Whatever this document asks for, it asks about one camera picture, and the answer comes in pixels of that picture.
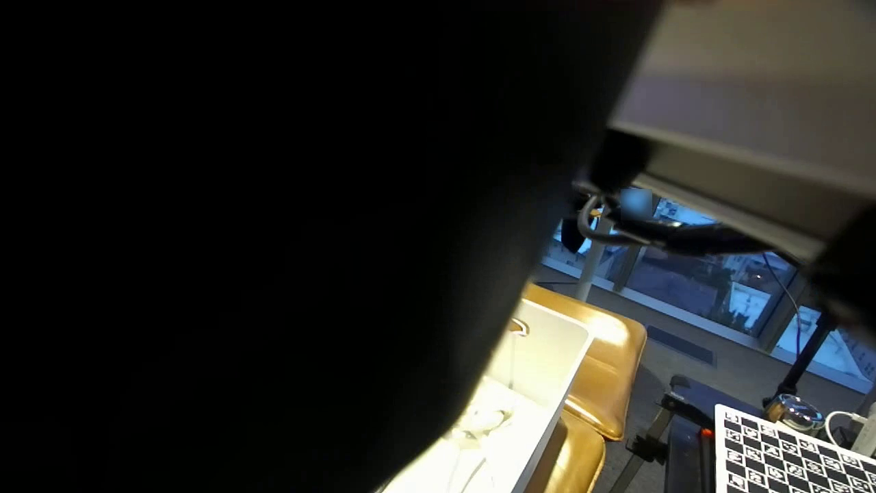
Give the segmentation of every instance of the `window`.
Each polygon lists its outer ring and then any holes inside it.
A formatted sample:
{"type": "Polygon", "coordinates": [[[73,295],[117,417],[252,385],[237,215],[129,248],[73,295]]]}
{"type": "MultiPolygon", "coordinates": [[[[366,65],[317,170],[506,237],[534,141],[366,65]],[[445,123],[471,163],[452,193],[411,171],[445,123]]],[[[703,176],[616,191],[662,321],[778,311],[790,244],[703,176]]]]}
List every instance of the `window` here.
{"type": "MultiPolygon", "coordinates": [[[[638,186],[630,186],[622,202],[664,221],[715,221],[700,210],[638,186]]],[[[582,240],[577,252],[564,248],[562,229],[556,229],[543,262],[566,277],[579,277],[592,252],[592,240],[582,240]]],[[[808,299],[805,278],[793,262],[778,252],[674,255],[653,245],[605,245],[597,258],[593,281],[712,333],[716,330],[729,339],[744,337],[789,365],[805,348],[822,315],[814,299],[808,299]]],[[[808,370],[853,391],[870,391],[876,351],[834,328],[808,370]]]]}

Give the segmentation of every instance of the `yellow object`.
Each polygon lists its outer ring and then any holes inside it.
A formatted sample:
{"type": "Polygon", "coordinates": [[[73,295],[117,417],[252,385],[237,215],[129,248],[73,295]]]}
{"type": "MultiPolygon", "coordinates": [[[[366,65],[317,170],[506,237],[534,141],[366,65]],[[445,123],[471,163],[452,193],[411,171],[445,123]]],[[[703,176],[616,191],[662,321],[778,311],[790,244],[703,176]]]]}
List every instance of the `yellow object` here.
{"type": "Polygon", "coordinates": [[[577,367],[564,411],[593,423],[601,438],[622,441],[631,384],[649,343],[645,326],[534,281],[526,284],[522,299],[589,323],[593,343],[577,367]]]}
{"type": "Polygon", "coordinates": [[[605,438],[570,407],[562,411],[566,430],[544,493],[592,493],[605,464],[605,438]]]}

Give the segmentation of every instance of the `black object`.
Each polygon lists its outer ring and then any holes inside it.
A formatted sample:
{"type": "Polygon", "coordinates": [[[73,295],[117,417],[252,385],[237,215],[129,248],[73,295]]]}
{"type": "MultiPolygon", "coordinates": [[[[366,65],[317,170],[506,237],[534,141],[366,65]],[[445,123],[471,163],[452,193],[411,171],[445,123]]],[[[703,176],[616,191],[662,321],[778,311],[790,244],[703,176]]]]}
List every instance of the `black object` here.
{"type": "Polygon", "coordinates": [[[652,245],[664,252],[703,258],[772,248],[770,244],[729,225],[664,225],[623,207],[616,197],[605,197],[605,202],[607,218],[616,229],[645,237],[652,245]]]}
{"type": "Polygon", "coordinates": [[[37,136],[59,167],[6,229],[35,491],[391,478],[462,411],[659,0],[215,11],[46,77],[87,134],[37,136]]]}
{"type": "Polygon", "coordinates": [[[619,193],[631,184],[638,171],[649,167],[649,162],[649,139],[612,129],[605,134],[599,152],[592,162],[589,181],[605,193],[619,193]]]}
{"type": "Polygon", "coordinates": [[[775,395],[797,395],[797,384],[798,384],[801,371],[814,365],[818,348],[823,344],[823,339],[829,337],[831,328],[834,328],[834,318],[829,311],[822,311],[822,318],[816,323],[816,330],[809,333],[809,339],[797,352],[790,370],[778,384],[775,395]]]}
{"type": "Polygon", "coordinates": [[[844,233],[805,267],[823,310],[853,339],[876,348],[874,293],[866,291],[876,277],[876,206],[859,210],[844,233]]]}
{"type": "MultiPolygon", "coordinates": [[[[690,374],[674,374],[670,391],[681,395],[688,406],[697,407],[708,421],[715,418],[715,406],[741,407],[753,417],[764,417],[764,407],[755,407],[733,395],[725,395],[703,381],[690,374]]],[[[664,493],[690,493],[693,484],[700,484],[700,493],[712,493],[715,478],[703,475],[712,470],[708,441],[703,441],[703,421],[674,418],[668,428],[668,460],[664,460],[664,493]]]]}
{"type": "MultiPolygon", "coordinates": [[[[690,421],[694,421],[694,423],[700,423],[700,428],[712,428],[712,417],[703,412],[700,407],[690,406],[690,403],[688,403],[681,395],[675,395],[675,391],[662,395],[659,411],[668,412],[668,418],[675,418],[675,417],[679,417],[679,418],[690,418],[690,421]]],[[[668,444],[664,444],[659,436],[662,436],[662,428],[638,432],[638,436],[631,438],[630,451],[638,455],[638,456],[642,456],[642,460],[649,460],[649,462],[652,462],[652,460],[664,462],[664,456],[668,456],[668,444]]]]}
{"type": "Polygon", "coordinates": [[[579,234],[579,229],[577,229],[577,218],[575,215],[562,221],[559,237],[562,237],[564,248],[570,248],[573,255],[577,255],[577,248],[586,240],[579,234]]]}

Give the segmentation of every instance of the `glass pane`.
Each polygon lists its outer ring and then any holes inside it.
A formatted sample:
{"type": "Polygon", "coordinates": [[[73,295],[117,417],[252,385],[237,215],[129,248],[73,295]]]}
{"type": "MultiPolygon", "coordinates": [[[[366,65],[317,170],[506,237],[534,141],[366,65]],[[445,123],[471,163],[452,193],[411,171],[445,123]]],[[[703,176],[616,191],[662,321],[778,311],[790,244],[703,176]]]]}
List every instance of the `glass pane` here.
{"type": "Polygon", "coordinates": [[[622,206],[623,206],[623,207],[631,207],[631,210],[638,210],[638,213],[642,213],[642,210],[645,210],[649,197],[652,197],[652,191],[638,189],[638,186],[630,186],[630,189],[623,189],[623,193],[622,193],[622,206]]]}
{"type": "MultiPolygon", "coordinates": [[[[662,200],[653,218],[715,225],[712,215],[662,200]]],[[[627,288],[708,318],[736,330],[760,333],[766,315],[793,278],[793,265],[775,252],[755,255],[674,255],[645,248],[627,288]]]]}
{"type": "MultiPolygon", "coordinates": [[[[772,348],[775,358],[793,362],[805,343],[814,337],[822,311],[814,307],[798,307],[789,321],[783,337],[772,348]]],[[[808,371],[823,374],[834,384],[844,384],[856,391],[870,391],[876,378],[876,352],[874,348],[856,343],[844,328],[834,328],[822,343],[808,371]]]]}
{"type": "MultiPolygon", "coordinates": [[[[577,252],[570,252],[564,244],[562,244],[562,225],[556,225],[552,234],[549,234],[549,244],[543,255],[543,265],[552,267],[552,271],[562,271],[566,277],[579,277],[582,271],[582,260],[586,255],[592,252],[593,240],[582,240],[577,252]]],[[[622,252],[623,245],[605,245],[601,258],[599,258],[599,267],[597,267],[597,277],[601,277],[605,265],[610,262],[610,258],[616,252],[622,252]]]]}

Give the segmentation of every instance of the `cable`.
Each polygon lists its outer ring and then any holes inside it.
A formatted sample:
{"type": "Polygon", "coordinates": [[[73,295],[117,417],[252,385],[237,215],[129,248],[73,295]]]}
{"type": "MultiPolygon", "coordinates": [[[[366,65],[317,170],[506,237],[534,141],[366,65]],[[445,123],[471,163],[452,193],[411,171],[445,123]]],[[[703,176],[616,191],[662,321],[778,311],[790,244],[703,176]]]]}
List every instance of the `cable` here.
{"type": "Polygon", "coordinates": [[[592,228],[592,215],[597,202],[601,202],[601,193],[592,193],[582,207],[577,210],[577,233],[589,240],[599,240],[599,244],[619,244],[619,245],[649,245],[645,237],[630,234],[630,233],[599,233],[592,228]]]}
{"type": "Polygon", "coordinates": [[[703,258],[703,255],[738,255],[738,252],[770,248],[770,244],[755,240],[725,225],[681,225],[681,221],[662,225],[623,207],[616,197],[605,197],[605,202],[607,202],[607,218],[612,221],[616,229],[622,229],[630,237],[642,237],[652,245],[659,245],[664,252],[703,258]]]}
{"type": "Polygon", "coordinates": [[[844,447],[844,444],[841,444],[841,441],[831,436],[831,430],[829,430],[831,417],[846,417],[846,418],[852,418],[852,421],[856,421],[856,423],[866,423],[866,421],[868,421],[866,417],[852,412],[852,411],[831,411],[831,412],[827,412],[827,418],[823,418],[823,432],[827,432],[827,438],[829,438],[831,444],[837,444],[837,447],[844,447]]]}
{"type": "Polygon", "coordinates": [[[783,295],[789,295],[789,302],[790,302],[790,307],[793,307],[793,348],[797,348],[797,356],[798,356],[798,302],[790,295],[790,291],[778,278],[778,273],[775,273],[775,267],[772,267],[772,262],[770,262],[770,258],[766,258],[766,252],[760,252],[760,258],[764,258],[764,265],[766,265],[766,271],[770,271],[770,277],[775,278],[775,284],[783,291],[783,295]]]}

